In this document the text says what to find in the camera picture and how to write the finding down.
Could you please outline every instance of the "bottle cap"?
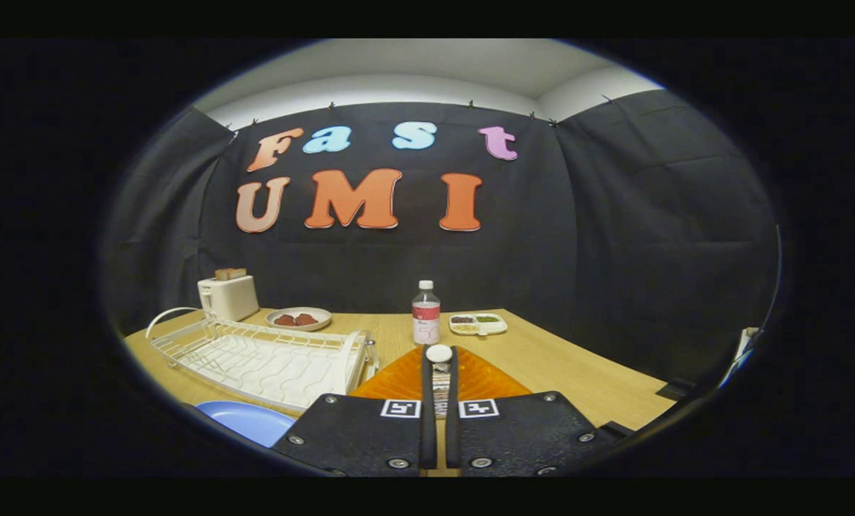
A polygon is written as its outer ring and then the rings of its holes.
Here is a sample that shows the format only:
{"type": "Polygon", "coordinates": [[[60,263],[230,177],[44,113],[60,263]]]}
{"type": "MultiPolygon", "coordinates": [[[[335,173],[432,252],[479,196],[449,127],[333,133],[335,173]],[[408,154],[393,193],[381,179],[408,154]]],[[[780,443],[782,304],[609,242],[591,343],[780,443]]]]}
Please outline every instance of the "bottle cap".
{"type": "Polygon", "coordinates": [[[433,363],[449,362],[453,358],[453,350],[444,344],[434,344],[427,348],[427,360],[433,363]]]}

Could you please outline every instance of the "orange letter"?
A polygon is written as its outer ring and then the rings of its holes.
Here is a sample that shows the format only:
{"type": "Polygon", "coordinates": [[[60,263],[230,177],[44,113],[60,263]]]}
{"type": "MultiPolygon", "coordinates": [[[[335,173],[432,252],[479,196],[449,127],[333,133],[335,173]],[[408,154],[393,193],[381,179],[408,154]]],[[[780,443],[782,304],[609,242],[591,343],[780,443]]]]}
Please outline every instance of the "orange letter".
{"type": "Polygon", "coordinates": [[[314,173],[312,180],[319,186],[315,192],[312,216],[306,219],[306,227],[331,228],[335,219],[328,215],[329,205],[335,208],[335,215],[338,215],[342,226],[348,226],[364,205],[364,214],[358,219],[361,228],[391,229],[398,226],[398,219],[392,216],[392,193],[399,179],[401,172],[378,168],[367,174],[354,190],[348,183],[348,177],[340,170],[314,173]]]}
{"type": "Polygon", "coordinates": [[[261,138],[261,140],[258,140],[259,147],[256,160],[252,161],[246,172],[254,172],[267,166],[273,166],[275,161],[277,161],[274,153],[286,153],[287,147],[290,147],[290,138],[299,138],[302,135],[302,128],[294,128],[294,130],[287,130],[267,138],[261,138]]]}
{"type": "Polygon", "coordinates": [[[261,188],[261,183],[248,183],[240,186],[239,201],[237,202],[237,226],[246,233],[260,233],[274,226],[277,221],[277,212],[280,211],[280,196],[284,193],[284,186],[290,182],[290,177],[275,177],[267,182],[267,208],[261,219],[252,216],[254,206],[254,194],[261,188]]]}
{"type": "Polygon", "coordinates": [[[445,173],[440,178],[448,186],[446,216],[440,227],[447,231],[477,231],[482,222],[475,218],[475,189],[482,179],[467,173],[445,173]]]}

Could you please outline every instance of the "table surface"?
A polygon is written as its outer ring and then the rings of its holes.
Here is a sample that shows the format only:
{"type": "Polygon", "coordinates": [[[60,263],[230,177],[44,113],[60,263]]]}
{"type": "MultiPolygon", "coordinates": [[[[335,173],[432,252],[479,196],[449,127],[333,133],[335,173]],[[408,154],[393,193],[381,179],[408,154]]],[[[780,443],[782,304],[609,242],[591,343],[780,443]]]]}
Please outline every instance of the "table surface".
{"type": "MultiPolygon", "coordinates": [[[[264,317],[274,310],[261,308],[241,323],[267,326],[264,317]]],[[[663,414],[675,402],[656,394],[666,385],[659,379],[611,362],[577,344],[549,333],[506,310],[474,310],[470,313],[494,313],[506,321],[505,333],[488,335],[457,335],[448,326],[448,317],[459,313],[441,314],[440,343],[461,346],[488,360],[532,392],[555,390],[568,400],[595,426],[615,421],[631,430],[639,430],[663,414]]],[[[156,323],[151,336],[161,336],[169,331],[195,323],[204,316],[200,310],[170,317],[156,323]]],[[[329,326],[319,333],[348,334],[354,330],[369,330],[376,341],[381,367],[414,348],[411,339],[411,314],[345,314],[333,313],[329,326]]],[[[125,338],[133,357],[146,373],[179,401],[197,405],[205,401],[244,401],[283,412],[294,418],[298,412],[286,411],[266,405],[257,399],[246,398],[202,380],[184,369],[172,369],[145,339],[145,330],[125,338]]],[[[444,461],[444,421],[437,421],[438,458],[444,461]]],[[[454,477],[459,470],[440,468],[424,472],[427,477],[454,477]]]]}

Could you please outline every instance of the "bread slice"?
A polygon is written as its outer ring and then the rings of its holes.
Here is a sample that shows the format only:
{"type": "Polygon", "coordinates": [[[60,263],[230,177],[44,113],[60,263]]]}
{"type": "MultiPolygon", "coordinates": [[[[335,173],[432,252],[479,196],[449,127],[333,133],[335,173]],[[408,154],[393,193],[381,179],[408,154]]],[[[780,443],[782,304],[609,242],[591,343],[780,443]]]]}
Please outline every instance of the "bread slice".
{"type": "Polygon", "coordinates": [[[217,281],[227,281],[229,279],[236,279],[237,277],[244,277],[247,275],[246,269],[217,269],[214,271],[214,279],[217,281]]]}

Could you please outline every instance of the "white toaster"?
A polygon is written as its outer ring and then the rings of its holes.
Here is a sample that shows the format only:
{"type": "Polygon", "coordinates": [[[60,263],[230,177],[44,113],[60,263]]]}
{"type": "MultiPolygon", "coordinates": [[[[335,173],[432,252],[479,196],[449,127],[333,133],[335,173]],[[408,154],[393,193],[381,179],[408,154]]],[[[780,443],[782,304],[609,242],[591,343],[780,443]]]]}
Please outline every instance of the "white toaster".
{"type": "Polygon", "coordinates": [[[224,281],[214,278],[198,281],[201,308],[224,320],[243,320],[258,311],[258,296],[250,275],[224,281]]]}

